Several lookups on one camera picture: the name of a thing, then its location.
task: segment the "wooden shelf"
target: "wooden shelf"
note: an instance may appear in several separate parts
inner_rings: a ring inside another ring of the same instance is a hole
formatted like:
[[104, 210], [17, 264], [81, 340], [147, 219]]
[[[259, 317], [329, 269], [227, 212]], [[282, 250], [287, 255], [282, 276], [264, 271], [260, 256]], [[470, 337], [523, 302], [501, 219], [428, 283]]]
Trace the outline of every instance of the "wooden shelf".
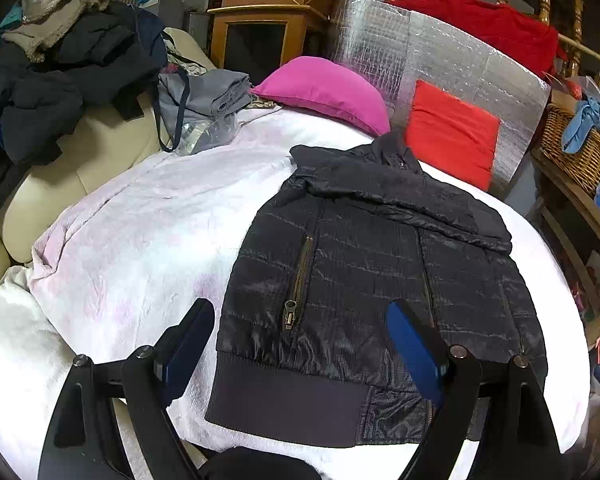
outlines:
[[531, 155], [536, 168], [567, 197], [600, 240], [600, 208], [593, 202], [592, 198], [566, 173], [546, 158], [539, 147], [532, 149]]
[[546, 221], [547, 225], [551, 228], [551, 231], [554, 232], [555, 237], [558, 238], [564, 253], [573, 266], [573, 269], [576, 271], [578, 279], [584, 288], [584, 293], [587, 295], [587, 301], [589, 301], [594, 314], [597, 316], [600, 313], [600, 297], [596, 291], [596, 285], [594, 285], [591, 276], [589, 276], [587, 268], [580, 258], [578, 251], [576, 251], [576, 248], [569, 240], [569, 237], [564, 232], [564, 229], [560, 226], [560, 224], [558, 224], [558, 221], [554, 218], [554, 215], [552, 215], [547, 208], [541, 208], [540, 214]]
[[600, 337], [600, 314], [596, 315], [593, 320], [586, 322], [584, 325], [584, 335], [587, 338], [587, 347], [591, 350]]

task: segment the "black jacket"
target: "black jacket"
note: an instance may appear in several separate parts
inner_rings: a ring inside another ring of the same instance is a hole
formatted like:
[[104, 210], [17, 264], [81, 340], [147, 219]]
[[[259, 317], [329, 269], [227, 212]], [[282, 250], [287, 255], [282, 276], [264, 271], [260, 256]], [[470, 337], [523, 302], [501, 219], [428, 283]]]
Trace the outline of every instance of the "black jacket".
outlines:
[[524, 352], [544, 383], [541, 327], [496, 211], [424, 174], [391, 134], [291, 154], [298, 168], [229, 279], [206, 420], [312, 446], [419, 442], [432, 411], [386, 334], [394, 298], [478, 358]]
[[73, 133], [84, 105], [115, 103], [124, 118], [142, 115], [136, 96], [160, 65], [112, 7], [81, 16], [44, 63], [0, 41], [0, 208], [32, 165], [61, 155], [56, 140]]

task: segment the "quilted jacket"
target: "quilted jacket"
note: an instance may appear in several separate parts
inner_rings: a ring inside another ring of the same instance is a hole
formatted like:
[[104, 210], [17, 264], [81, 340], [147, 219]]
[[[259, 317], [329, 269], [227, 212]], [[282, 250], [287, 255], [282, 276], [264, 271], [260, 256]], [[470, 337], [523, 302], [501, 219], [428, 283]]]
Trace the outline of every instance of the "quilted jacket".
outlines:
[[542, 330], [496, 211], [423, 173], [392, 134], [291, 154], [298, 168], [229, 279], [206, 420], [311, 446], [419, 442], [432, 406], [386, 334], [394, 298], [478, 358], [524, 353], [544, 384]]

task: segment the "jacket pocket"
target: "jacket pocket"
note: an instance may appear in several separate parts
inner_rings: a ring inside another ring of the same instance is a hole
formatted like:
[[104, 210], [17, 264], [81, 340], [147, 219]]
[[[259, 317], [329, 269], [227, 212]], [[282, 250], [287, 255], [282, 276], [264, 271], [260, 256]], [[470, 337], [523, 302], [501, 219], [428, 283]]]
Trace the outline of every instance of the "jacket pocket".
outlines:
[[304, 244], [302, 244], [298, 266], [296, 267], [293, 289], [289, 299], [285, 301], [282, 320], [285, 330], [291, 330], [294, 327], [296, 320], [300, 317], [302, 290], [304, 289], [304, 284], [306, 283], [307, 276], [309, 275], [309, 259], [311, 257], [313, 248], [314, 236], [307, 235], [304, 239]]

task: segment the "plastic bag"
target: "plastic bag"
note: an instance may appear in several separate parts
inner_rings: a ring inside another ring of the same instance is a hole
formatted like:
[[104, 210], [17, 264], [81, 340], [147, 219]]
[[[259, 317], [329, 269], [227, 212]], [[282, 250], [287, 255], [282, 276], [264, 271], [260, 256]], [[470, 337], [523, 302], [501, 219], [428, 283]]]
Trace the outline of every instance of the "plastic bag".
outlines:
[[175, 153], [194, 155], [216, 146], [224, 146], [234, 140], [237, 133], [238, 122], [235, 114], [228, 114], [215, 121], [191, 121], [182, 125], [182, 136]]

